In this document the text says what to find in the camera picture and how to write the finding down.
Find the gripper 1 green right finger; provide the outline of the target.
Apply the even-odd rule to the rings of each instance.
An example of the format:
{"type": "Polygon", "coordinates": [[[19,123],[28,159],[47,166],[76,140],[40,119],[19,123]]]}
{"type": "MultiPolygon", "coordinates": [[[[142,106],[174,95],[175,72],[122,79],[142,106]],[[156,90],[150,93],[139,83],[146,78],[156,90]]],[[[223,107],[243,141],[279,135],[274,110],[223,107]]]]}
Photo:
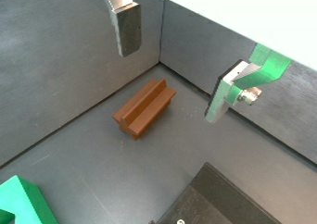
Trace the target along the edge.
{"type": "Polygon", "coordinates": [[[251,105],[261,95],[258,87],[277,81],[290,63],[290,58],[257,44],[249,61],[239,60],[218,78],[204,114],[206,120],[214,123],[239,102],[251,105]]]}

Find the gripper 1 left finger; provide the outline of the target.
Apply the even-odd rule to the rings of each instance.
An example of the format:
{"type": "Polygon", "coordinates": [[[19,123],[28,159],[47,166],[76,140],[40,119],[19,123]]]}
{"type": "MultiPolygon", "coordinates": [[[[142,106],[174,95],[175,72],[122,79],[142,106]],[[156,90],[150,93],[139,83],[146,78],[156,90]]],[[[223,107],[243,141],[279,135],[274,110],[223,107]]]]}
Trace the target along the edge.
{"type": "Polygon", "coordinates": [[[119,55],[126,57],[142,46],[142,6],[134,0],[104,0],[115,29],[119,55]]]}

